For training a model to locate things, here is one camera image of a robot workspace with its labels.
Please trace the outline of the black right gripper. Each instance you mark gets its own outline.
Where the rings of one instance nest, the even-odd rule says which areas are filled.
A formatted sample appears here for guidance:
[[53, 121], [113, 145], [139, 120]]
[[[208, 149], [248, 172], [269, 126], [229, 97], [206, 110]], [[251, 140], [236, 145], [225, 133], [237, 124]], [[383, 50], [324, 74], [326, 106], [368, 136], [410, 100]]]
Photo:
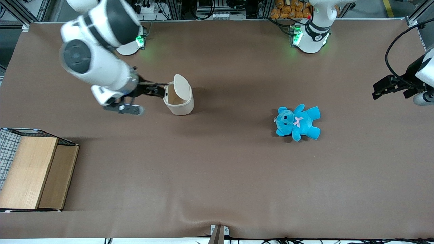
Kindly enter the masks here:
[[133, 89], [129, 94], [124, 95], [124, 99], [131, 98], [132, 102], [132, 100], [141, 95], [157, 96], [162, 99], [165, 97], [166, 87], [169, 84], [159, 82], [152, 83], [150, 80], [140, 76], [137, 72], [132, 72], [132, 77], [137, 80], [136, 88]]

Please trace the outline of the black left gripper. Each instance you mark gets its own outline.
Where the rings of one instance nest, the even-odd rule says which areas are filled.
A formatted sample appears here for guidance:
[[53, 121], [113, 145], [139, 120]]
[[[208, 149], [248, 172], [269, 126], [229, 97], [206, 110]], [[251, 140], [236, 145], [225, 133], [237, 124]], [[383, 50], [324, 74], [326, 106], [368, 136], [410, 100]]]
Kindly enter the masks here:
[[397, 79], [394, 75], [387, 75], [381, 80], [373, 84], [372, 97], [374, 100], [379, 99], [381, 96], [395, 93], [397, 91], [405, 90], [403, 96], [405, 99], [409, 99], [412, 96], [425, 92], [425, 84], [415, 75], [422, 65], [424, 55], [420, 56], [417, 60], [412, 62], [406, 69], [406, 72], [398, 76]]

